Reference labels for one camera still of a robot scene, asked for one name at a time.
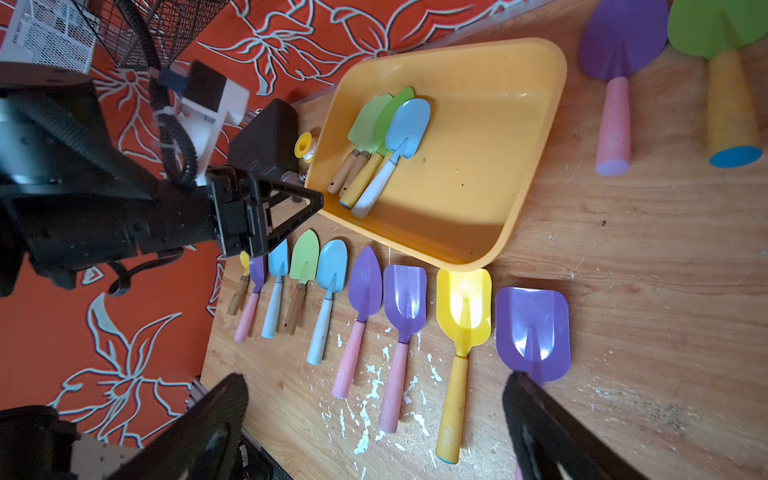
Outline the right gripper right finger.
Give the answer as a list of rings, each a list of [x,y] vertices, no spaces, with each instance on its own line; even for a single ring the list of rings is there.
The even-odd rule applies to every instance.
[[[512,373],[502,405],[520,479],[643,479],[524,372]]]

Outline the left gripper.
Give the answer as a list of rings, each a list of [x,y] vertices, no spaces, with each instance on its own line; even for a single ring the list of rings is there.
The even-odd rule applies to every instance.
[[[229,166],[206,171],[216,239],[229,258],[271,253],[324,207],[324,194]]]

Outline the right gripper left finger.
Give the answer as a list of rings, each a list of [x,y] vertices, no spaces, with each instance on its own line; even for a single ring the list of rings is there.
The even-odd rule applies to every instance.
[[[228,479],[249,394],[245,377],[226,376],[111,479]]]

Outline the light blue shovel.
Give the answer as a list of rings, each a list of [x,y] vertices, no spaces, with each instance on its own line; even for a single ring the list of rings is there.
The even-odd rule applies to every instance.
[[[319,257],[317,283],[325,291],[325,297],[307,354],[307,363],[310,365],[319,365],[323,359],[334,295],[340,293],[344,288],[347,265],[347,246],[342,239],[331,240],[322,248]]]
[[[386,147],[393,152],[391,158],[371,180],[352,209],[358,219],[364,219],[385,189],[398,161],[412,158],[419,148],[431,118],[431,105],[423,98],[404,102],[395,112],[385,138]]]
[[[271,339],[275,336],[282,302],[283,279],[289,272],[288,241],[283,240],[268,255],[269,273],[275,278],[275,284],[270,296],[261,336]]]

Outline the green shovel wooden handle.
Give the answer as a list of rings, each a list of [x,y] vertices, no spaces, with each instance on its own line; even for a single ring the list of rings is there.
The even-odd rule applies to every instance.
[[[314,230],[308,229],[294,245],[289,276],[296,281],[296,288],[291,294],[288,313],[283,321],[287,334],[293,335],[301,317],[301,309],[306,298],[307,284],[316,278],[320,255],[320,242]]]

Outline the purple scoop shovel pink handle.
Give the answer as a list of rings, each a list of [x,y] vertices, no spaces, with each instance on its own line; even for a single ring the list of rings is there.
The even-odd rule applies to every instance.
[[[248,337],[253,320],[255,318],[260,291],[265,283],[266,273],[264,266],[264,256],[251,257],[245,251],[243,251],[240,253],[240,260],[246,270],[246,273],[249,275],[250,280],[254,284],[254,288],[245,304],[240,322],[234,335],[235,342],[243,343]]]

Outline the green shovel yellow handle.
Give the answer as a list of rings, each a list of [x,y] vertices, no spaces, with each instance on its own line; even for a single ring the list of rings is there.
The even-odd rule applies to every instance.
[[[767,33],[762,0],[672,3],[668,38],[678,51],[708,61],[707,144],[710,164],[723,169],[763,153],[752,95],[739,50]]]
[[[348,178],[348,182],[342,187],[339,203],[344,208],[351,210],[356,205],[362,193],[382,167],[384,161],[392,155],[392,152],[385,144],[386,135],[397,109],[414,97],[414,89],[411,86],[407,86],[392,97],[381,110],[371,131],[373,141],[372,152],[359,168],[353,168],[352,176]]]

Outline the yellow shovel purple handle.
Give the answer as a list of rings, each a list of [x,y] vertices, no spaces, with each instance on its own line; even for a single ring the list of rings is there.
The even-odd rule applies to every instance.
[[[227,314],[230,316],[236,315],[241,309],[250,282],[250,256],[246,251],[242,251],[239,254],[239,259],[243,267],[243,272],[227,309]]]

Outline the purple square shovel pink handle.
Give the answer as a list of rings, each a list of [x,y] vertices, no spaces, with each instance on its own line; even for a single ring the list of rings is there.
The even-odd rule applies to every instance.
[[[554,290],[504,287],[496,296],[496,347],[514,372],[540,387],[570,370],[569,306]]]

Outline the purple pointed shovel pink handle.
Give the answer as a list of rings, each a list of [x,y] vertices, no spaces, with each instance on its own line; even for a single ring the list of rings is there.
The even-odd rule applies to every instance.
[[[336,398],[346,399],[349,395],[366,321],[379,311],[382,297],[381,268],[373,248],[366,246],[358,256],[350,277],[348,298],[350,305],[357,311],[357,317],[353,323],[332,388],[332,395]]]

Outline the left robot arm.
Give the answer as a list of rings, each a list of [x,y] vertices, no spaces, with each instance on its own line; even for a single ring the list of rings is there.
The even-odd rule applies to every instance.
[[[93,79],[76,70],[26,62],[1,65],[1,293],[21,266],[71,290],[77,275],[105,264],[125,294],[145,269],[178,260],[192,244],[217,241],[222,253],[264,255],[324,204],[321,193],[257,175],[211,156],[222,126],[243,118],[249,94],[194,62],[180,106],[147,18],[132,1],[117,9],[144,54],[158,131],[158,178],[112,142]]]

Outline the pale green shovel in box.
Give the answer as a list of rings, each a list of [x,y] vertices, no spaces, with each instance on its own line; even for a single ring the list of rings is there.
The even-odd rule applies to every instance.
[[[393,99],[389,93],[379,95],[367,102],[358,113],[348,135],[348,140],[355,145],[336,171],[327,186],[331,194],[344,193],[357,176],[373,151],[373,129],[377,119],[387,103]]]

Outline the yellow plastic storage box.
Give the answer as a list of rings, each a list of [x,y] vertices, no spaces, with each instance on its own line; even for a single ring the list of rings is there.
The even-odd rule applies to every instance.
[[[333,195],[323,214],[439,268],[471,271],[506,247],[550,134],[567,77],[542,38],[413,52],[352,67],[333,95],[307,185],[325,192],[352,150],[360,109],[412,87],[432,109],[415,155],[402,160],[358,219]]]

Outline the black plastic tool case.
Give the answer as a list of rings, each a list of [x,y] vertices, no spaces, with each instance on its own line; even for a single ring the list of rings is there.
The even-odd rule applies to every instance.
[[[298,172],[298,136],[296,110],[274,99],[231,140],[227,162],[255,176],[280,180],[288,171]]]

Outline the white mesh wall basket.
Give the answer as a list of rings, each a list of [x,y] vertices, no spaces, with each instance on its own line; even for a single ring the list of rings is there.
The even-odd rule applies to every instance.
[[[1,46],[1,60],[87,74],[99,26],[84,1],[18,1]]]

